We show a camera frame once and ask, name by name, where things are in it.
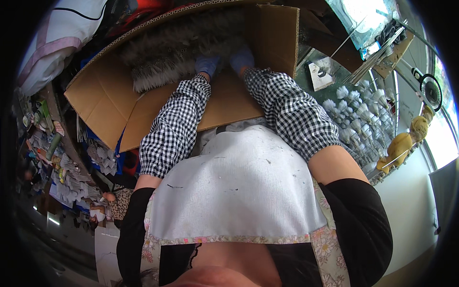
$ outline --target checkered sleeve cover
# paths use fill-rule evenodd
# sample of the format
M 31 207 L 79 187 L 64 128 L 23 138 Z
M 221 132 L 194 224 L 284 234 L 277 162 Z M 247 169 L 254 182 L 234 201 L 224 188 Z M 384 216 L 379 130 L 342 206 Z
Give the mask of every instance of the checkered sleeve cover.
M 204 76 L 180 82 L 140 142 L 140 174 L 164 178 L 176 163 L 190 156 L 209 97 L 210 84 Z
M 248 68 L 243 79 L 271 128 L 306 162 L 324 147 L 341 145 L 325 110 L 288 75 Z

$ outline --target person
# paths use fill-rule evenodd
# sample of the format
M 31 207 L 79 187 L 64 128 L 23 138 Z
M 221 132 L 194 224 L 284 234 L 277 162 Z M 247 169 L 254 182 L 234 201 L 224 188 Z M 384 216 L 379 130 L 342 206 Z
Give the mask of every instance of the person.
M 255 68 L 247 46 L 230 64 L 268 128 L 222 131 L 188 158 L 218 61 L 197 58 L 141 141 L 119 285 L 375 284 L 392 257 L 378 193 L 324 109 L 288 75 Z
M 115 184 L 115 190 L 113 190 L 113 192 L 104 192 L 102 194 L 108 202 L 108 207 L 112 212 L 113 222 L 118 229 L 121 229 L 121 224 L 128 210 L 129 201 L 133 192 L 134 190 L 131 188 Z
M 95 205 L 94 202 L 90 205 L 89 210 L 89 226 L 92 231 L 97 228 L 99 222 L 103 221 L 106 217 L 105 215 L 105 207 L 102 205 Z

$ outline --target window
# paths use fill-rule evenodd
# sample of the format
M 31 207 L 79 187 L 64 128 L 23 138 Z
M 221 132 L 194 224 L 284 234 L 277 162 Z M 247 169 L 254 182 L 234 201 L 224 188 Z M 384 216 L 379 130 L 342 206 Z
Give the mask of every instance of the window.
M 458 116 L 451 86 L 440 59 L 435 56 L 434 76 L 442 89 L 443 105 L 435 114 L 425 138 L 440 169 L 458 157 Z

